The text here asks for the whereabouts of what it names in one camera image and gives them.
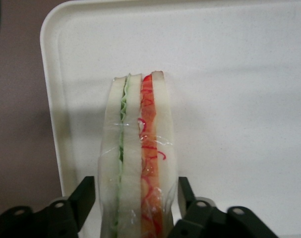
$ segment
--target white bread slice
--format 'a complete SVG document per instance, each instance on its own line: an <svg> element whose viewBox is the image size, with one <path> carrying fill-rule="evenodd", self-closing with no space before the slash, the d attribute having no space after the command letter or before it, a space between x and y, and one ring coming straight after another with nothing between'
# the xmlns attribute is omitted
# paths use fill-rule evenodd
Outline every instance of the white bread slice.
<svg viewBox="0 0 301 238"><path fill-rule="evenodd" d="M178 168L174 151L173 121L164 74L162 71L155 71L151 75L156 108L159 184L164 210L164 237L166 237L173 227L171 205L178 184Z"/></svg>
<svg viewBox="0 0 301 238"><path fill-rule="evenodd" d="M127 79L118 238L141 237L141 143L138 126L141 81L141 74L129 75Z"/></svg>
<svg viewBox="0 0 301 238"><path fill-rule="evenodd" d="M101 157L98 162L99 194L103 207L102 238L116 235L119 174L120 174L120 101L125 79L115 78L109 94L101 145Z"/></svg>

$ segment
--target white tray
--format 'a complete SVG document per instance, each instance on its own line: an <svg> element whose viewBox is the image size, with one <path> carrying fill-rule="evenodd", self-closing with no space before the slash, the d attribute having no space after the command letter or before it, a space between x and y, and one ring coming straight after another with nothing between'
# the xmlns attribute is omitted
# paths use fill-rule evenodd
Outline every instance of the white tray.
<svg viewBox="0 0 301 238"><path fill-rule="evenodd" d="M97 176L113 78L163 70L179 175L223 211L301 234L301 1L70 1L41 48L64 195ZM100 221L97 198L84 236Z"/></svg>

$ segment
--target wrapped sandwich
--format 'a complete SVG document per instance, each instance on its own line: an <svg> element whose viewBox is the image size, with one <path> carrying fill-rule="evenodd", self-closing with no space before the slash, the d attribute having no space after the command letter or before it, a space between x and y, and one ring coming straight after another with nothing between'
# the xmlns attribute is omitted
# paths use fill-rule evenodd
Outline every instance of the wrapped sandwich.
<svg viewBox="0 0 301 238"><path fill-rule="evenodd" d="M177 185L173 122L161 71L115 78L99 158L102 238L163 238Z"/></svg>

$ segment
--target shredded red pepper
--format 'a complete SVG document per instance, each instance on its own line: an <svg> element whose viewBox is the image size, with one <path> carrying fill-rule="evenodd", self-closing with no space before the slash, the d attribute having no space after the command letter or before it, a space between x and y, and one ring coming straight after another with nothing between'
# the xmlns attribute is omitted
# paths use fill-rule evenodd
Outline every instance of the shredded red pepper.
<svg viewBox="0 0 301 238"><path fill-rule="evenodd" d="M157 150L155 116L156 108L150 74L142 82L141 120L138 119L144 125L140 132L143 167L141 174L141 231L143 238L163 238L158 170L158 153L163 153Z"/></svg>

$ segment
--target plastic wrap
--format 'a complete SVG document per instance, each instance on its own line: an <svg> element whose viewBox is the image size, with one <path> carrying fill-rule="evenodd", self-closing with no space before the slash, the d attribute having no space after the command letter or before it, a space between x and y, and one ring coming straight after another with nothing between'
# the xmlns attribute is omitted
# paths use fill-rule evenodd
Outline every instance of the plastic wrap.
<svg viewBox="0 0 301 238"><path fill-rule="evenodd" d="M178 176L161 71L114 79L98 173L102 238L167 236Z"/></svg>

